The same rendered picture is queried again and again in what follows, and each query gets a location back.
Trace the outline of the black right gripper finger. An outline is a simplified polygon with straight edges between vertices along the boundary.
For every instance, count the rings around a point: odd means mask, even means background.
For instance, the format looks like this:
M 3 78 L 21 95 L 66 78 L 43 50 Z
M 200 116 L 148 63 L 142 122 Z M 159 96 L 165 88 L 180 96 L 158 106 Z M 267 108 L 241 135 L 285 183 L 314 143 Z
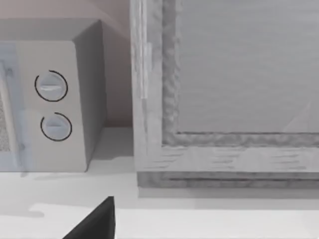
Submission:
M 62 239 L 115 239 L 114 196 L 107 197 Z

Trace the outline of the small microwave knob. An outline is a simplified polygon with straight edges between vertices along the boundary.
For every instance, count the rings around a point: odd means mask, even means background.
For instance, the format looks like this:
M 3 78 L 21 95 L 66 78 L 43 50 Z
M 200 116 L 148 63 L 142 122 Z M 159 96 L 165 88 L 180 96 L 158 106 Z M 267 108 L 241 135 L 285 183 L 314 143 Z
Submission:
M 61 142 L 70 137 L 72 133 L 72 123 L 67 116 L 54 112 L 41 119 L 40 129 L 46 138 L 55 142 Z

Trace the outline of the pale microwave oven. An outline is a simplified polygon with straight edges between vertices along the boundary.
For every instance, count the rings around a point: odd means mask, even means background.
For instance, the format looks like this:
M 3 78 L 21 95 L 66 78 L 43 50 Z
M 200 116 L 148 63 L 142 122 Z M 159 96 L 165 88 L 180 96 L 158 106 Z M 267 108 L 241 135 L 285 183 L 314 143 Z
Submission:
M 100 20 L 0 19 L 0 172 L 84 172 L 105 120 Z

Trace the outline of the grey cabinet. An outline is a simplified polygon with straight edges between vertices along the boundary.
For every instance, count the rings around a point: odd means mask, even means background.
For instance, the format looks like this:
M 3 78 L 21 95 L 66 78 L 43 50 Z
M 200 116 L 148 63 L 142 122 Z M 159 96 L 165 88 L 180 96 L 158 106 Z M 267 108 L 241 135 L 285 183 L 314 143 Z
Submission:
M 319 191 L 319 133 L 177 131 L 180 13 L 178 0 L 130 3 L 138 187 Z

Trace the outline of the large microwave knob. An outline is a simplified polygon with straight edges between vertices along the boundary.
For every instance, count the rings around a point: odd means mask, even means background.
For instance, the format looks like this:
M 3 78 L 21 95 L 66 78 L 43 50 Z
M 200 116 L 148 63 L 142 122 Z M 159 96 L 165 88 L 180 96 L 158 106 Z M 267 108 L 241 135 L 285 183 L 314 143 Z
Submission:
M 58 102 L 68 93 L 65 77 L 53 70 L 38 75 L 34 80 L 34 88 L 37 94 L 47 102 Z

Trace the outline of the grey cabinet door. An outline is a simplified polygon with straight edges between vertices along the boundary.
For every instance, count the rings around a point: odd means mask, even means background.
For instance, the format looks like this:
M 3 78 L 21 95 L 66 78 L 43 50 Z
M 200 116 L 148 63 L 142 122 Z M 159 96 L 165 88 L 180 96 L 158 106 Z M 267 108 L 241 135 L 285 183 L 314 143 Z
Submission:
M 162 142 L 319 147 L 319 0 L 163 0 Z

